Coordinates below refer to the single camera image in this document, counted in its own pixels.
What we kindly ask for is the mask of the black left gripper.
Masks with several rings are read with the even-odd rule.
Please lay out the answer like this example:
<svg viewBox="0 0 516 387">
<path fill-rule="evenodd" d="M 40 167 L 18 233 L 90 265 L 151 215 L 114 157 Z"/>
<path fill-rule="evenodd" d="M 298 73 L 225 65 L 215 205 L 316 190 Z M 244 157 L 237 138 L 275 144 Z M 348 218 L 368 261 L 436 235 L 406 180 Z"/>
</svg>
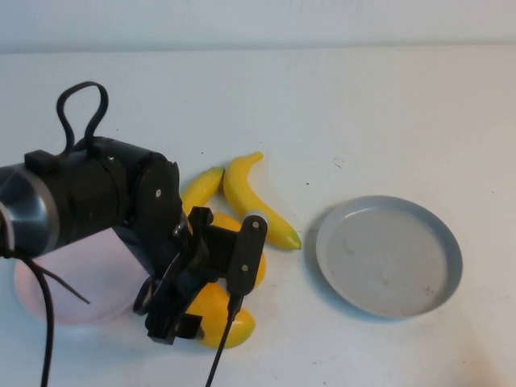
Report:
<svg viewBox="0 0 516 387">
<path fill-rule="evenodd" d="M 152 341 L 173 345 L 170 322 L 179 323 L 180 338 L 201 335 L 207 313 L 190 308 L 207 285 L 227 278 L 241 229 L 217 226 L 204 207 L 177 222 L 132 219 L 119 226 L 119 238 L 148 274 L 132 311 L 146 318 Z"/>
</svg>

